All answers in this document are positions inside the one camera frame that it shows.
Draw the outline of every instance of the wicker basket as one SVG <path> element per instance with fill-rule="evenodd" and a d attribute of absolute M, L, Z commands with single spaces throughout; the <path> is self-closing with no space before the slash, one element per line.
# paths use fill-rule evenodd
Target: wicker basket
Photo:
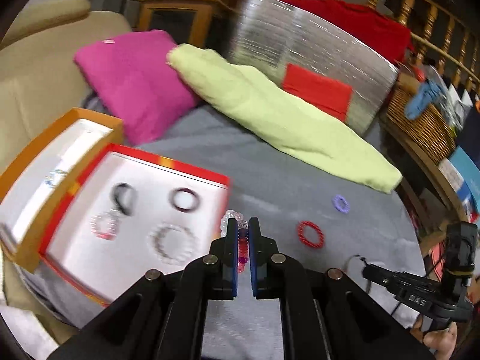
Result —
<path fill-rule="evenodd" d="M 404 109 L 412 94 L 402 86 L 397 86 L 390 103 L 387 117 L 407 134 L 438 165 L 455 149 L 455 141 L 442 114 L 433 104 L 415 120 L 408 120 Z"/>

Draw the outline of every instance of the open cardboard box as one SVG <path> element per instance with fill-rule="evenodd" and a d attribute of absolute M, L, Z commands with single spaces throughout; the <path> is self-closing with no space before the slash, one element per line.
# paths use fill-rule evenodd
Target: open cardboard box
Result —
<path fill-rule="evenodd" d="M 123 122 L 73 108 L 22 150 L 0 176 L 0 244 L 14 263 L 30 272 L 50 217 L 88 163 L 109 143 L 122 143 Z M 51 171 L 60 169 L 51 187 Z"/>
<path fill-rule="evenodd" d="M 131 187 L 132 198 L 127 199 L 131 213 L 119 215 L 113 239 L 103 239 L 92 231 L 92 218 L 115 206 L 112 192 L 121 183 Z M 228 187 L 224 175 L 111 144 L 58 205 L 45 231 L 40 256 L 85 295 L 109 304 L 149 269 L 167 275 L 208 254 L 212 240 L 220 236 Z M 198 199 L 191 200 L 193 195 L 180 191 L 185 188 Z M 178 210 L 172 205 L 172 196 L 181 209 L 195 208 Z M 162 250 L 171 259 L 156 249 L 155 237 L 165 226 L 177 228 L 170 228 L 161 239 Z"/>

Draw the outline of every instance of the red folded cloth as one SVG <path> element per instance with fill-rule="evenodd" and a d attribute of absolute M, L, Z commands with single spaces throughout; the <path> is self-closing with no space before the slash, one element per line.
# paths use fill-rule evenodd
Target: red folded cloth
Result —
<path fill-rule="evenodd" d="M 345 122 L 352 94 L 351 86 L 296 64 L 288 64 L 282 88 L 285 92 Z"/>
<path fill-rule="evenodd" d="M 391 63 L 402 62 L 410 30 L 364 5 L 341 0 L 283 0 L 348 32 Z"/>

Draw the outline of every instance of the sofa armrest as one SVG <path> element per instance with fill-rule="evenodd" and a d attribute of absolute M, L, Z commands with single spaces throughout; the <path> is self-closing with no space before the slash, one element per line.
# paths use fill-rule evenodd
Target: sofa armrest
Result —
<path fill-rule="evenodd" d="M 53 0 L 22 10 L 0 43 L 0 50 L 36 32 L 88 16 L 88 0 Z"/>

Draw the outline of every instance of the pink cloth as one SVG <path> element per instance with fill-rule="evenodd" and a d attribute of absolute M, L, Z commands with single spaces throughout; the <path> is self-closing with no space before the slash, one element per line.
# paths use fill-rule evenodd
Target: pink cloth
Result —
<path fill-rule="evenodd" d="M 82 47 L 74 61 L 132 145 L 161 137 L 198 97 L 166 64 L 176 43 L 165 31 L 129 32 Z"/>

